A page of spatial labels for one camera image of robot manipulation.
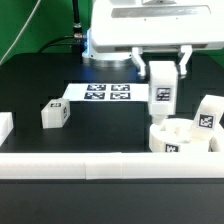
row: cube face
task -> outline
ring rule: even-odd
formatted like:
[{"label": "cube face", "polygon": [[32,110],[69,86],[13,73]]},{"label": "cube face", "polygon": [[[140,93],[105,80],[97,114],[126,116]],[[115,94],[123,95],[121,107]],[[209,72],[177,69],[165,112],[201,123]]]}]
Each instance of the cube face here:
[{"label": "cube face", "polygon": [[0,146],[13,129],[12,113],[0,113]]},{"label": "cube face", "polygon": [[51,100],[41,111],[43,128],[61,128],[70,116],[70,104],[66,99]]}]

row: printed marker sheet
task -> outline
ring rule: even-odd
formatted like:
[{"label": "printed marker sheet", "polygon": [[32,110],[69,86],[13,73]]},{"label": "printed marker sheet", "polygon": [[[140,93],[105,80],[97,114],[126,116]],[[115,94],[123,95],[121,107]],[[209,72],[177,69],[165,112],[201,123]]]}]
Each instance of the printed marker sheet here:
[{"label": "printed marker sheet", "polygon": [[69,84],[63,95],[70,101],[148,102],[148,84]]}]

